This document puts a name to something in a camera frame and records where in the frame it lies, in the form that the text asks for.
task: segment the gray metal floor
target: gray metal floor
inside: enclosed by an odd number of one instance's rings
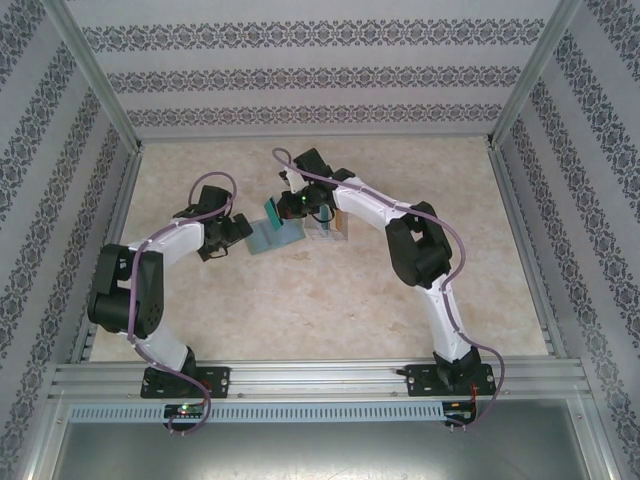
[[[564,401],[502,401],[464,434],[441,423],[70,424],[54,478],[588,478]]]

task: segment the ventilation grille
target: ventilation grille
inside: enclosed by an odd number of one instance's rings
[[[441,402],[382,402],[326,404],[218,404],[209,422],[218,423],[321,423],[442,421]],[[75,405],[72,423],[165,422],[164,404]]]

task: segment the wallpaper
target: wallpaper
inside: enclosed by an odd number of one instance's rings
[[[639,38],[631,2],[586,1],[501,146],[622,478],[640,478]]]
[[[85,309],[129,152],[42,5],[0,6],[0,479]]]
[[[533,3],[68,5],[138,134],[166,140],[489,133],[557,2]]]

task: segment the table surface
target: table surface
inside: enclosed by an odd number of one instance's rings
[[[192,182],[211,170],[238,182],[234,212],[265,218],[285,189],[271,149],[315,147],[398,200],[427,201],[465,241],[468,263],[453,284],[475,340],[504,355],[547,350],[495,177],[480,137],[356,137],[154,144],[144,152],[122,243],[142,239],[186,207]],[[228,187],[225,179],[212,184]],[[201,360],[430,356],[429,322],[417,293],[395,275],[386,238],[349,216],[346,242],[306,238],[252,256],[244,242],[203,263],[196,254],[165,279],[163,321]],[[457,252],[453,264],[457,263]],[[92,361],[137,360],[125,339],[99,329]]]

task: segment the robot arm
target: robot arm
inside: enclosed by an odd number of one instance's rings
[[[288,183],[290,191],[282,193],[277,204],[278,215],[287,219],[301,218],[318,213],[319,208],[326,205],[330,209],[356,215],[385,232],[394,271],[405,284],[417,290],[426,306],[440,380],[447,387],[452,387],[461,378],[471,376],[480,366],[479,353],[456,332],[444,305],[442,284],[451,269],[449,242],[439,225],[403,213],[397,208],[411,208],[435,216],[433,207],[426,202],[410,205],[395,201],[367,186],[348,170],[340,169],[334,173],[315,149],[293,161],[300,170],[339,180],[356,188],[307,181],[299,173],[286,168],[281,177]],[[420,238],[414,240],[413,234],[418,234]],[[465,334],[450,284],[446,286],[446,295],[455,323],[460,332]]]
[[[229,213],[193,223],[182,222],[223,207],[230,197],[226,190],[204,186],[197,204],[178,212],[171,223],[175,228],[151,242],[140,256],[136,279],[136,348],[155,363],[195,377],[193,351],[178,340],[162,322],[164,276],[167,269],[182,257],[198,252],[203,261],[225,256],[227,249],[249,236],[251,226],[244,215],[230,218]],[[126,336],[129,323],[131,290],[124,285],[131,278],[133,258],[144,240],[128,246],[106,245],[98,257],[95,282],[88,306],[89,320],[111,333]],[[164,371],[158,376],[171,377]]]

